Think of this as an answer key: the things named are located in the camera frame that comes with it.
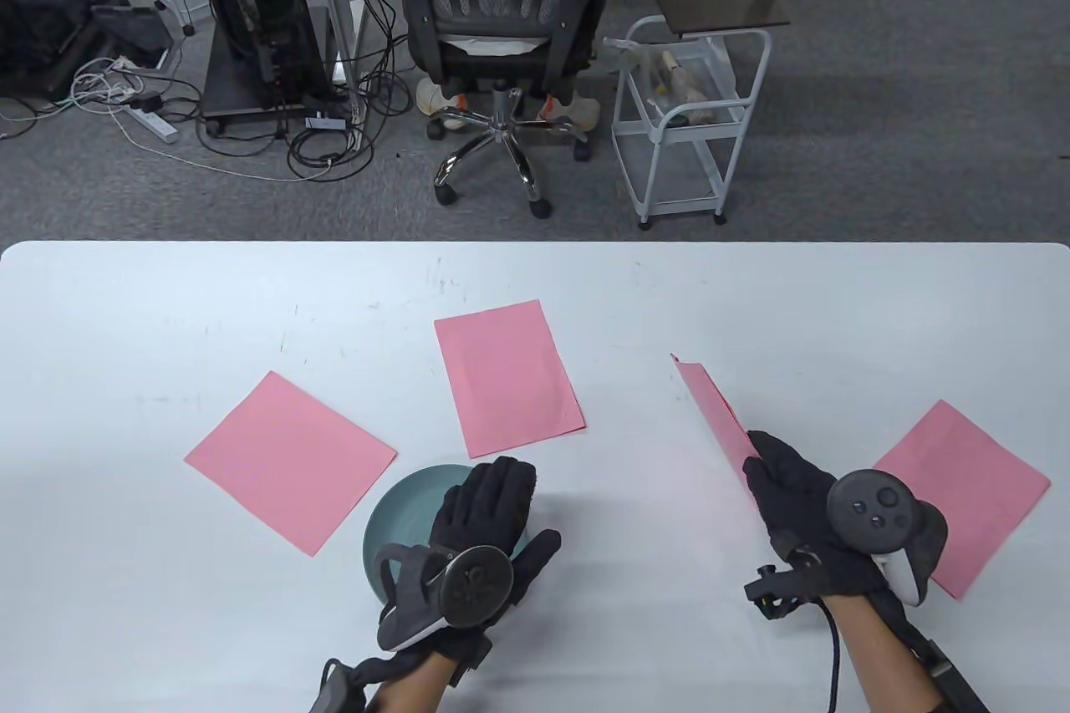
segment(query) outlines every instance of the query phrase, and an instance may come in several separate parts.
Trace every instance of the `gloved hand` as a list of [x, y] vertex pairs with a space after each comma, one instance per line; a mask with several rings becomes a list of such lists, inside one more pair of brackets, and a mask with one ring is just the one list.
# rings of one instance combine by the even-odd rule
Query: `gloved hand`
[[[472, 469], [464, 484], [450, 487], [431, 527], [430, 545], [460, 552], [473, 546], [494, 546], [511, 555], [528, 525], [532, 496], [535, 492], [535, 466], [510, 456], [500, 456], [493, 464], [482, 462]], [[482, 626], [467, 629], [447, 627], [416, 643], [412, 649], [456, 661], [460, 673], [475, 668], [490, 650], [485, 633], [518, 604], [532, 580], [561, 548], [561, 533], [546, 529], [513, 560], [513, 592], [508, 601]]]
[[761, 459], [743, 466], [758, 510], [781, 559], [800, 567], [816, 558], [825, 573], [823, 595], [859, 596], [888, 587], [867, 555], [853, 550], [832, 531], [826, 512], [831, 473], [808, 462], [795, 449], [765, 431], [748, 431]]

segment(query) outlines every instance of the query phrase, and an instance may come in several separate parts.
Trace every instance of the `controller button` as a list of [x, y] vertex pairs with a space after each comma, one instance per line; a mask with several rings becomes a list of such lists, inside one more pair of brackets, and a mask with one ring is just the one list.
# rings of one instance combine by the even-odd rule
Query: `controller button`
[[883, 506], [895, 506], [899, 503], [899, 494], [890, 487], [882, 487], [876, 494], [876, 500], [882, 503]]

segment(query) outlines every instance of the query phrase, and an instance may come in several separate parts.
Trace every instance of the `computer case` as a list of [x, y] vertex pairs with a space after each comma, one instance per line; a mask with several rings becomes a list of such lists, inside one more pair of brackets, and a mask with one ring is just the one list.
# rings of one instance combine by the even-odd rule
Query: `computer case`
[[[225, 36], [244, 74], [259, 84], [260, 106], [287, 108], [299, 105], [305, 94], [319, 101], [331, 97], [322, 55], [334, 48], [317, 41], [306, 0], [210, 1], [216, 36]], [[328, 26], [326, 34], [331, 33]]]

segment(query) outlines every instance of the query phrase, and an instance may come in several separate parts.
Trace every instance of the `wheeled base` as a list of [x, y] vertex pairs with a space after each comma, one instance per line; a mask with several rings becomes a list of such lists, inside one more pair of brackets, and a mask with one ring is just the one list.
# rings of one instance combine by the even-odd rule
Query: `wheeled base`
[[520, 181], [523, 182], [524, 193], [528, 195], [528, 204], [531, 208], [532, 215], [535, 215], [538, 219], [546, 219], [553, 212], [553, 208], [550, 206], [550, 201], [542, 197], [538, 188], [538, 183], [535, 182], [535, 176], [532, 173], [531, 163], [528, 162], [528, 156], [521, 151], [520, 142], [517, 141], [517, 135], [520, 132], [550, 132], [572, 136], [576, 139], [572, 157], [577, 162], [585, 162], [591, 158], [587, 135], [581, 132], [569, 120], [554, 120], [552, 122], [548, 122], [547, 120], [517, 120], [524, 93], [523, 90], [520, 90], [516, 86], [508, 86], [508, 82], [505, 81], [496, 81], [494, 82], [493, 94], [494, 109], [489, 117], [486, 113], [470, 112], [470, 110], [465, 109], [441, 109], [431, 115], [427, 124], [428, 139], [444, 139], [446, 135], [445, 120], [461, 120], [467, 122], [467, 124], [483, 128], [480, 135], [465, 141], [457, 151], [447, 155], [445, 161], [439, 166], [439, 171], [434, 176], [434, 198], [442, 206], [450, 206], [455, 202], [457, 200], [457, 193], [449, 185], [449, 179], [458, 164], [462, 163], [469, 155], [474, 154], [475, 151], [482, 149], [484, 145], [496, 141], [496, 143], [505, 147], [505, 152], [507, 152], [509, 158], [513, 158], [514, 166], [517, 168], [517, 173], [520, 173]]

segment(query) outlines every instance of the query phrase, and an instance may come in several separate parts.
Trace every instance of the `teal bowl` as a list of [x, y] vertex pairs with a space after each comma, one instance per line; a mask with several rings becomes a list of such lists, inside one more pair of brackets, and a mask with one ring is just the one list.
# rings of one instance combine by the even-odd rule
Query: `teal bowl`
[[[434, 516], [442, 507], [446, 490], [454, 485], [464, 484], [471, 472], [472, 468], [468, 465], [432, 465], [431, 468], [423, 468], [391, 487], [376, 504], [368, 518], [367, 529], [364, 530], [364, 575], [368, 577], [368, 585], [379, 602], [386, 604], [382, 578], [373, 564], [379, 549], [387, 543], [400, 543], [402, 546], [427, 545]], [[522, 534], [514, 553], [526, 546], [528, 541], [528, 534]]]

